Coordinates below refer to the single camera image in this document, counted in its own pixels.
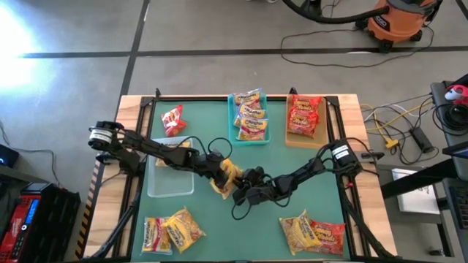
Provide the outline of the teal plastic bin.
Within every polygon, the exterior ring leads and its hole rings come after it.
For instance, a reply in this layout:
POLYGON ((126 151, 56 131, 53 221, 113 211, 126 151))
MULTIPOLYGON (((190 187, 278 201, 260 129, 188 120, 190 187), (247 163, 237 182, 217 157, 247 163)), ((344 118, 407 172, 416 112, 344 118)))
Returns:
POLYGON ((235 110, 235 102, 234 102, 234 94, 229 94, 227 96, 227 131, 228 131, 228 139, 233 146, 253 146, 253 145, 266 145, 271 140, 271 133, 270 133, 270 126, 267 126, 265 130, 265 139, 264 140, 254 140, 254 141, 243 141, 238 140, 238 132, 239 128, 233 125, 235 120, 235 116, 237 116, 235 110))

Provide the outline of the red and white object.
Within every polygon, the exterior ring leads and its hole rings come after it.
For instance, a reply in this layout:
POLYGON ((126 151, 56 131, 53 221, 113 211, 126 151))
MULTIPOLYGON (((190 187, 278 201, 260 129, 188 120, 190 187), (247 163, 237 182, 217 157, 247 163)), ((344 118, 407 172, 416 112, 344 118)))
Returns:
POLYGON ((453 104, 468 106, 468 87, 464 85, 451 85, 444 95, 445 99, 453 104))

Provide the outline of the black power strip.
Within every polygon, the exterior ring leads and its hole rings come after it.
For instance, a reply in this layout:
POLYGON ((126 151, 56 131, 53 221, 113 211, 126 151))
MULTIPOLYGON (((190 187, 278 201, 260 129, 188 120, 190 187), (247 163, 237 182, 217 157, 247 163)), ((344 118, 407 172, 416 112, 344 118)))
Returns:
POLYGON ((432 145, 431 141, 419 126, 410 129, 409 133, 416 142, 417 146, 421 149, 422 153, 430 153, 435 150, 435 147, 432 145))

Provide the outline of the white paper box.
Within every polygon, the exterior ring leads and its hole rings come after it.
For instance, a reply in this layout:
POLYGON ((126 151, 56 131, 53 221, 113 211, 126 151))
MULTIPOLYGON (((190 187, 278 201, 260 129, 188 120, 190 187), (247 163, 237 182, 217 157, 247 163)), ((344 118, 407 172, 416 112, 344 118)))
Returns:
POLYGON ((398 195, 396 198, 401 212, 440 214, 433 185, 417 188, 414 191, 398 195))

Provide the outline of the orange plastic bin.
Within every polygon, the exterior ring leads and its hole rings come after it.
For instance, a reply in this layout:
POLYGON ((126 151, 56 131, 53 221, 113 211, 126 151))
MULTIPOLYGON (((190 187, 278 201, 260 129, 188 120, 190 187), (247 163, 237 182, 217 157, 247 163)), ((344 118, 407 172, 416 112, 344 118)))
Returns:
POLYGON ((319 115, 319 123, 315 129, 314 137, 305 137, 298 134, 289 133, 287 131, 287 123, 288 123, 288 114, 290 109, 292 108, 292 97, 293 95, 297 94, 290 94, 287 96, 287 106, 286 106, 286 135, 285 135, 285 143, 287 146, 290 147, 297 147, 297 148, 313 148, 318 149, 324 146, 328 142, 328 135, 327 135, 327 113, 326 113, 326 101, 323 96, 322 101, 320 102, 320 106, 318 111, 316 112, 319 115))

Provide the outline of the green table mat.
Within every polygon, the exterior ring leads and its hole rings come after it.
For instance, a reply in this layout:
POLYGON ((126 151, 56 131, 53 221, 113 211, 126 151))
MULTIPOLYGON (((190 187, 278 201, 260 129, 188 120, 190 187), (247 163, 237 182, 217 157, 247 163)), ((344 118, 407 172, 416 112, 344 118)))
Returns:
MULTIPOLYGON (((188 126, 184 136, 196 136, 194 146, 211 146, 229 156, 241 169, 261 166, 272 177, 289 174, 302 167, 316 154, 315 149, 291 148, 285 144, 285 102, 268 102, 268 129, 270 141, 265 145, 229 146, 226 143, 228 118, 226 102, 182 102, 183 119, 188 126)), ((314 220, 339 224, 343 214, 332 173, 317 175, 299 185, 290 199, 278 204, 263 202, 236 207, 233 199, 223 199, 216 193, 208 179, 193 176, 194 191, 190 195, 153 198, 148 195, 150 173, 159 173, 152 156, 148 157, 146 175, 140 198, 132 261, 234 261, 319 259, 321 254, 290 253, 280 218, 299 216, 306 211, 314 220), (147 217, 168 217, 187 208, 205 232, 199 240, 183 253, 174 249, 171 255, 142 253, 144 220, 147 217)))

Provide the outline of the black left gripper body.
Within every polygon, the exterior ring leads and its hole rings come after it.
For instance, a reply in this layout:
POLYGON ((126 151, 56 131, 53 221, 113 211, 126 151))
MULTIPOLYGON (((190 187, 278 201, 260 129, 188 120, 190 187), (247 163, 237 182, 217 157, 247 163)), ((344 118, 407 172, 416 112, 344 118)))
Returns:
POLYGON ((222 169, 222 162, 224 161, 224 156, 216 155, 207 155, 206 156, 206 171, 205 176, 214 180, 223 180, 225 181, 224 170, 222 169))

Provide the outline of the red tool case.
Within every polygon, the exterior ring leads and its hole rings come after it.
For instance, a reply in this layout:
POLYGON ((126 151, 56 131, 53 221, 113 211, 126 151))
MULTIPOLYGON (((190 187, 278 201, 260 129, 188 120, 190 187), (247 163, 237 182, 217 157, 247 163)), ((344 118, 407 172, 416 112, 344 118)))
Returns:
POLYGON ((40 195, 21 195, 15 207, 6 234, 0 244, 0 263, 18 263, 29 236, 40 195))

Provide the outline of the clear plastic bin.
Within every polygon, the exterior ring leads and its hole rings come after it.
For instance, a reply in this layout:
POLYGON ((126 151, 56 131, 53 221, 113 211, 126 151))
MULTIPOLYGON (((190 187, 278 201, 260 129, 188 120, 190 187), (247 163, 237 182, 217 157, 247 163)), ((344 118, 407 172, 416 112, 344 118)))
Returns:
POLYGON ((148 189, 152 198, 190 195, 194 192, 194 173, 172 169, 154 156, 147 161, 148 189))

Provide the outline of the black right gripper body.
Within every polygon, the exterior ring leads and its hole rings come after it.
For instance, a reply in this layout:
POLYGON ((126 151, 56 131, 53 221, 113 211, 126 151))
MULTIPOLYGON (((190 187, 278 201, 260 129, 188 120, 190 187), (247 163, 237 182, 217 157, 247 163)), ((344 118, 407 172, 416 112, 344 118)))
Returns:
POLYGON ((280 193, 273 185, 255 186, 250 188, 250 204, 258 205, 267 201, 278 201, 280 193))

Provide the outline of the black aluminium table frame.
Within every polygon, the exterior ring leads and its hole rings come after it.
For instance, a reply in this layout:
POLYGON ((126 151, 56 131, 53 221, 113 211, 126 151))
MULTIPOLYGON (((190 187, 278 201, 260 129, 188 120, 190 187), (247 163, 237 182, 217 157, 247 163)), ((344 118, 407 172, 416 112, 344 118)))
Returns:
MULTIPOLYGON (((326 94, 326 102, 329 104, 328 112, 328 136, 350 135, 359 139, 353 142, 352 148, 356 151, 364 150, 369 145, 369 138, 365 133, 363 118, 358 97, 355 94, 326 94)), ((149 134, 152 130, 154 112, 160 102, 226 102, 227 95, 125 95, 121 97, 116 112, 116 120, 135 129, 138 132, 149 134)), ((116 169, 115 164, 104 164, 103 178, 110 176, 116 169)), ((374 237, 381 242, 384 249, 388 251, 390 260, 397 260, 395 241, 387 210, 376 176, 376 164, 367 163, 363 165, 364 171, 358 175, 353 184, 347 190, 347 198, 353 203, 361 218, 367 223, 374 237)), ((99 185, 99 196, 92 218, 91 229, 88 236, 86 250, 81 262, 88 263, 124 263, 131 262, 132 246, 135 238, 135 227, 137 223, 137 212, 132 212, 119 235, 113 238, 112 244, 108 246, 106 255, 99 254, 100 246, 94 244, 93 239, 101 239, 104 235, 111 235, 112 231, 107 229, 110 223, 102 215, 106 212, 111 221, 121 223, 123 214, 129 207, 129 198, 135 197, 136 191, 143 187, 143 178, 130 177, 125 182, 118 183, 111 190, 103 190, 99 185)))

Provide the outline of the dark grey desk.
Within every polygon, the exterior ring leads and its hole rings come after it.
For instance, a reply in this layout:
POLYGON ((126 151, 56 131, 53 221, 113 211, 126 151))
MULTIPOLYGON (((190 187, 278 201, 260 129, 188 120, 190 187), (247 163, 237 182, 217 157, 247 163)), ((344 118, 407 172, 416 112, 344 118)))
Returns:
MULTIPOLYGON (((435 105, 432 113, 434 125, 445 135, 447 147, 468 143, 468 106, 453 104, 445 99, 446 90, 451 85, 468 87, 468 73, 454 82, 431 84, 431 95, 435 105)), ((381 187, 384 198, 395 197, 434 183, 443 183, 446 197, 442 201, 452 214, 458 241, 468 263, 468 230, 460 229, 456 220, 454 206, 450 200, 450 186, 468 186, 468 159, 450 158, 424 168, 402 179, 386 183, 381 187)))

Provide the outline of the blue tablet screen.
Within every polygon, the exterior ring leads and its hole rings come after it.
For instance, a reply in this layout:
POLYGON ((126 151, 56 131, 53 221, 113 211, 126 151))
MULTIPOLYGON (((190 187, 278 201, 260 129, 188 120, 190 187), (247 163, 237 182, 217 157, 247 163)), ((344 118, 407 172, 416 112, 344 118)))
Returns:
POLYGON ((446 147, 442 150, 442 153, 452 157, 468 159, 468 143, 446 147))

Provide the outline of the yellow black hazard tape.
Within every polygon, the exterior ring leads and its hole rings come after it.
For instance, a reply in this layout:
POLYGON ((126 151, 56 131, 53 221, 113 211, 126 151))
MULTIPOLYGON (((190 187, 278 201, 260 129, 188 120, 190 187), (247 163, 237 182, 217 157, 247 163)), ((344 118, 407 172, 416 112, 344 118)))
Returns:
POLYGON ((91 229, 92 218, 99 196, 99 185, 102 182, 105 165, 95 161, 94 168, 91 174, 91 182, 88 188, 87 200, 81 219, 80 231, 78 235, 77 245, 75 247, 75 258, 82 259, 86 250, 86 244, 91 229))

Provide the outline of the black storage crate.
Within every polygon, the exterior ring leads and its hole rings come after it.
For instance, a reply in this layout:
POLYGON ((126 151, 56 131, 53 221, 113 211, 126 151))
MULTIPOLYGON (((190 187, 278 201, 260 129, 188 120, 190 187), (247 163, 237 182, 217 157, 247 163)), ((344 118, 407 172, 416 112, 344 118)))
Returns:
POLYGON ((30 183, 21 192, 31 200, 24 225, 26 236, 18 263, 58 263, 64 260, 80 195, 53 183, 30 183))

